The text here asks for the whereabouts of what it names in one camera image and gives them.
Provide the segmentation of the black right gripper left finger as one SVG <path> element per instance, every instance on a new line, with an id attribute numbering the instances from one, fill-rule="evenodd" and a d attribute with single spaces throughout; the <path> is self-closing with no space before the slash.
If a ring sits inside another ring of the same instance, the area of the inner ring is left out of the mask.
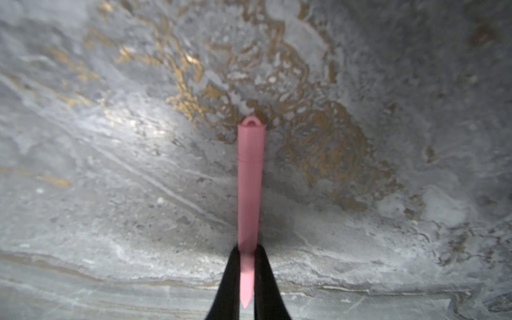
<path id="1" fill-rule="evenodd" d="M 240 252 L 232 249 L 213 304 L 205 320 L 239 320 Z"/>

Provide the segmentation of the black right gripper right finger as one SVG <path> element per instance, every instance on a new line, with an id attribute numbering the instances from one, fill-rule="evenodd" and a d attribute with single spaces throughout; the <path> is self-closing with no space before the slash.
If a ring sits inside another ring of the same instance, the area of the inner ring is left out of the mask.
<path id="1" fill-rule="evenodd" d="M 291 320 L 262 245 L 255 251 L 254 295 L 256 320 Z"/>

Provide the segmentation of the pink stylus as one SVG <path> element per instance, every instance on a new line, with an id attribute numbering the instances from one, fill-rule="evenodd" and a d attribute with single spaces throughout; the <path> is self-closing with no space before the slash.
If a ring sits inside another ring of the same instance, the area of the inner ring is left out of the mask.
<path id="1" fill-rule="evenodd" d="M 239 298 L 247 308 L 255 283 L 255 251 L 258 244 L 265 125 L 258 117 L 246 117 L 237 128 L 237 245 L 241 257 Z"/>

